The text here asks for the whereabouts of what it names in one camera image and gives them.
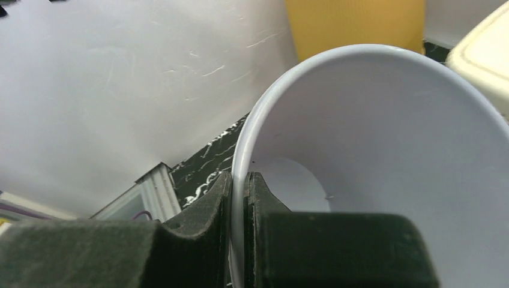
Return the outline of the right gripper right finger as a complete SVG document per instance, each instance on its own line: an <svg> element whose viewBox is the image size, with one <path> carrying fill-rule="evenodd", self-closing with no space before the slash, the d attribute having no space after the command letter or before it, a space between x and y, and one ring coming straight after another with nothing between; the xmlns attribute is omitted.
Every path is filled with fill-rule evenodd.
<svg viewBox="0 0 509 288"><path fill-rule="evenodd" d="M259 172L244 185L246 287L439 287L421 233L396 214L292 212Z"/></svg>

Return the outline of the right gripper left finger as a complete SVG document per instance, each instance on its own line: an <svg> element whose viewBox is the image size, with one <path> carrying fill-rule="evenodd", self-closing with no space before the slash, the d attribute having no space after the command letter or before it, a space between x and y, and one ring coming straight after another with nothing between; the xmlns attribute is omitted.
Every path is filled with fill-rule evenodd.
<svg viewBox="0 0 509 288"><path fill-rule="evenodd" d="M224 287L232 177L171 219L20 221L1 233L2 287Z"/></svg>

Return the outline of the grey and tan bucket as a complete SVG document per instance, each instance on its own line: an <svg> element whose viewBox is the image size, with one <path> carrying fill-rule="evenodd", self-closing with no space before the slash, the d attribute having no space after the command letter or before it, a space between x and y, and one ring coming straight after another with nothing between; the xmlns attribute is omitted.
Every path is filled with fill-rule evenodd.
<svg viewBox="0 0 509 288"><path fill-rule="evenodd" d="M250 171L294 211L408 217L443 287L508 286L508 124L432 59L381 44L339 47L266 90L233 156L234 287L247 275L242 194Z"/></svg>

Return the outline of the orange mesh basket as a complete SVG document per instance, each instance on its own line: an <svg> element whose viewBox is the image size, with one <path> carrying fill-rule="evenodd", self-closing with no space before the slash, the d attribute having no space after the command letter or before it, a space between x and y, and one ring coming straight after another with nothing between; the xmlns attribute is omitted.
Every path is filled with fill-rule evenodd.
<svg viewBox="0 0 509 288"><path fill-rule="evenodd" d="M300 62L352 44L424 53L425 1L286 1Z"/></svg>

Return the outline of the cream perforated basket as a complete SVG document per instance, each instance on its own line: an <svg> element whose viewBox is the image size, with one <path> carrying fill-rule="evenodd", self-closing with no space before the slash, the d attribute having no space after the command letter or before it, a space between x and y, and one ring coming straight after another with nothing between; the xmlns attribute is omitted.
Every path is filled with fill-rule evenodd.
<svg viewBox="0 0 509 288"><path fill-rule="evenodd" d="M445 64L508 119L508 3L472 29L449 52Z"/></svg>

